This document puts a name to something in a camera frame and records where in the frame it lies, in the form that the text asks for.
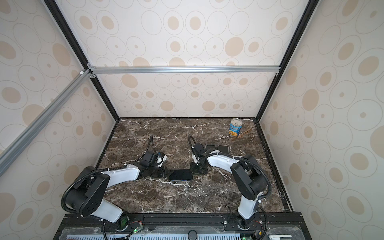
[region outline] black round knob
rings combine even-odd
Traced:
[[[189,240],[196,240],[197,239],[197,232],[195,230],[189,231],[188,239]]]

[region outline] patterned wallpaper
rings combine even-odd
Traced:
[[[39,1],[0,1],[0,29],[2,153],[82,67]]]
[[[279,65],[308,0],[56,0],[93,66]]]
[[[325,0],[261,120],[314,240],[384,235],[384,1]]]
[[[99,74],[120,117],[253,117],[274,73]]]
[[[115,124],[87,80],[0,177],[0,239],[50,240],[63,192],[94,166]]]

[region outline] marble tabletop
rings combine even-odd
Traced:
[[[250,153],[265,170],[272,185],[272,194],[261,206],[266,212],[283,212],[283,204],[272,172],[252,119],[242,119],[241,132],[253,128],[242,138],[231,141],[228,134],[229,118],[146,118],[121,119],[100,167],[122,166],[139,157],[145,150],[149,136],[154,136],[158,152],[167,155],[169,169],[187,169],[192,160],[187,136],[197,142],[227,145],[230,154],[243,156]],[[240,204],[241,194],[231,173],[213,168],[207,175],[194,176],[189,182],[170,182],[168,179],[140,179],[107,189],[105,199],[131,213],[144,212],[234,212]]]

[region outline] black smartphone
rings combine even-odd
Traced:
[[[190,169],[176,169],[169,175],[170,181],[192,181],[193,175]]]
[[[213,150],[216,150],[216,145],[208,145],[208,144],[207,144],[207,145],[205,146],[205,149],[207,149],[207,150],[210,149],[210,148],[212,148]]]
[[[226,145],[219,145],[217,149],[222,153],[229,154],[229,147]]]

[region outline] smartphone screen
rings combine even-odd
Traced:
[[[216,145],[206,145],[205,146],[205,149],[210,149],[210,148],[212,148],[213,150],[216,150]]]
[[[219,145],[218,150],[222,153],[229,154],[229,147],[225,145]]]
[[[192,181],[193,175],[190,169],[176,169],[168,177],[170,181]]]

